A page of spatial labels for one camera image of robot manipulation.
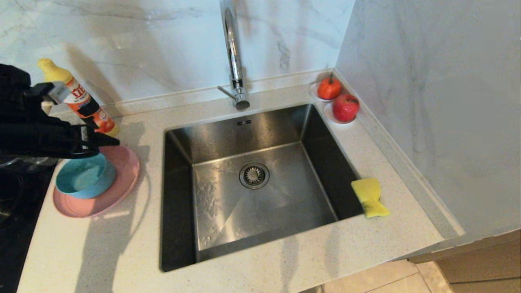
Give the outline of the pink plate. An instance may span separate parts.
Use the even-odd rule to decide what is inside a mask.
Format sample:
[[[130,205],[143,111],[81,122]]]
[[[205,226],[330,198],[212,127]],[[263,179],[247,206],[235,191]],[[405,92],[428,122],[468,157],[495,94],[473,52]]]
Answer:
[[[140,162],[135,152],[119,145],[103,147],[101,153],[116,168],[114,183],[107,191],[93,199],[73,198],[55,187],[53,201],[61,214],[72,218],[98,216],[113,208],[132,191],[140,170]]]

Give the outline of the teal bowl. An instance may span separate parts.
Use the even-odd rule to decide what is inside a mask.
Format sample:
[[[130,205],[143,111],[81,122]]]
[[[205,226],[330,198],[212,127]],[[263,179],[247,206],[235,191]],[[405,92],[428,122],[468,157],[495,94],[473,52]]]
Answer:
[[[78,199],[93,199],[107,191],[116,178],[116,168],[104,154],[70,159],[60,169],[56,188]]]

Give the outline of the yellow-capped orange dish soap bottle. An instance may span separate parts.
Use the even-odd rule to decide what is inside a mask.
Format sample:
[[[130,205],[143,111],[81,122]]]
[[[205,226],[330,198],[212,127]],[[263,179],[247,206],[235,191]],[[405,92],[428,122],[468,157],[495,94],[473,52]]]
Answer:
[[[99,105],[69,70],[59,67],[50,58],[41,58],[37,65],[43,71],[46,82],[65,84],[70,93],[63,99],[63,102],[95,132],[111,137],[115,137],[119,133],[118,126],[108,112]]]

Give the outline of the chrome kitchen faucet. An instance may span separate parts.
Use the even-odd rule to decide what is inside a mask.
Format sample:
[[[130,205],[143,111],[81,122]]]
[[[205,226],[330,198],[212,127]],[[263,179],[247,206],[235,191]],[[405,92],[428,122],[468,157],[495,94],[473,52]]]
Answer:
[[[247,91],[244,85],[236,10],[234,9],[232,0],[219,0],[219,4],[230,68],[231,89],[227,91],[222,86],[218,86],[217,89],[233,100],[233,107],[236,108],[236,110],[244,111],[250,107],[250,103],[247,99]]]

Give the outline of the yellow sponge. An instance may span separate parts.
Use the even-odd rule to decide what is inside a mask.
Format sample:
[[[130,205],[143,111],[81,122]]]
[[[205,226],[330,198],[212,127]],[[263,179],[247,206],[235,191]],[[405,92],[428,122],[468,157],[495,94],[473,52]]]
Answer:
[[[367,219],[384,217],[390,214],[389,210],[380,202],[381,187],[378,179],[359,179],[351,182],[350,185],[354,190]]]

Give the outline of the stainless steel sink basin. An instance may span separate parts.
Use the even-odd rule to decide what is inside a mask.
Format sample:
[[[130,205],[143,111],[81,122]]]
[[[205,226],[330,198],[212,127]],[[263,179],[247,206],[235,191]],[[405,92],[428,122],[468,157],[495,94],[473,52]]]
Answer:
[[[311,104],[167,130],[160,268],[174,271],[363,214],[352,169]],[[270,172],[257,190],[239,172]]]

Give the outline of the black induction cooktop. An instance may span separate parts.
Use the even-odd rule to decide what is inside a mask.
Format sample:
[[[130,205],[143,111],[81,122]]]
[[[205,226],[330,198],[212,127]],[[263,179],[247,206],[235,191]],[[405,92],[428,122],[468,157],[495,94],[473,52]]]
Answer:
[[[54,166],[0,171],[0,293],[16,293]]]

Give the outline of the round metal drain strainer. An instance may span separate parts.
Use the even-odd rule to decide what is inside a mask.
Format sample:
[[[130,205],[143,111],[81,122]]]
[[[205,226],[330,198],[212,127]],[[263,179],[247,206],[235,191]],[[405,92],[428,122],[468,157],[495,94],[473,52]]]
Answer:
[[[239,172],[240,183],[251,190],[257,190],[264,187],[270,179],[268,168],[258,162],[244,165]]]

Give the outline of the small white dish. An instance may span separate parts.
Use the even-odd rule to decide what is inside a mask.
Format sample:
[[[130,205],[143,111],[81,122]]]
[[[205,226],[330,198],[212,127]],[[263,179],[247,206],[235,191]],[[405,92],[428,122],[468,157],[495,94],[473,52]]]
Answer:
[[[311,85],[310,90],[309,90],[311,96],[313,96],[314,98],[316,98],[316,99],[318,99],[318,100],[320,100],[322,102],[331,102],[331,101],[333,101],[333,100],[324,100],[324,99],[318,98],[317,89],[318,89],[319,85],[320,85],[320,82],[316,82],[315,84]]]
[[[354,122],[356,119],[357,119],[357,116],[354,117],[354,119],[352,119],[351,121],[348,121],[348,122],[343,122],[343,121],[340,121],[338,120],[334,114],[333,114],[333,103],[329,103],[327,104],[325,107],[324,107],[324,115],[326,116],[326,118],[332,122],[333,124],[336,124],[336,125],[348,125],[348,124],[351,124],[352,122]]]

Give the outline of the orange persimmon fruit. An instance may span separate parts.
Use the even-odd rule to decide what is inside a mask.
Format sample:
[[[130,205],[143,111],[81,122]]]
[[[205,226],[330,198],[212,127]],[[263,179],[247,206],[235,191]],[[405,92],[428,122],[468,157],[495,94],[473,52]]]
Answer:
[[[328,78],[320,82],[317,94],[320,99],[334,100],[341,94],[341,91],[341,82],[337,78],[334,78],[333,73],[331,73]]]

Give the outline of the red apple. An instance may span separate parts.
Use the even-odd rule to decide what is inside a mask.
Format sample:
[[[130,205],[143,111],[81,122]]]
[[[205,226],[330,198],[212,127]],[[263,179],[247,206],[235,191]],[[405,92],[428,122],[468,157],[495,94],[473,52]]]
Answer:
[[[360,109],[359,99],[352,94],[341,94],[333,102],[333,117],[339,122],[350,123],[357,118]]]

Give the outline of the wooden cabinet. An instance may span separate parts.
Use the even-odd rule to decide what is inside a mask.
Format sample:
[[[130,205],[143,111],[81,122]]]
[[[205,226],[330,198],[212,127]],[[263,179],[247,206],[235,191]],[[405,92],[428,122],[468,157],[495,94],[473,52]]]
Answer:
[[[437,271],[454,293],[521,293],[521,229],[408,261]]]

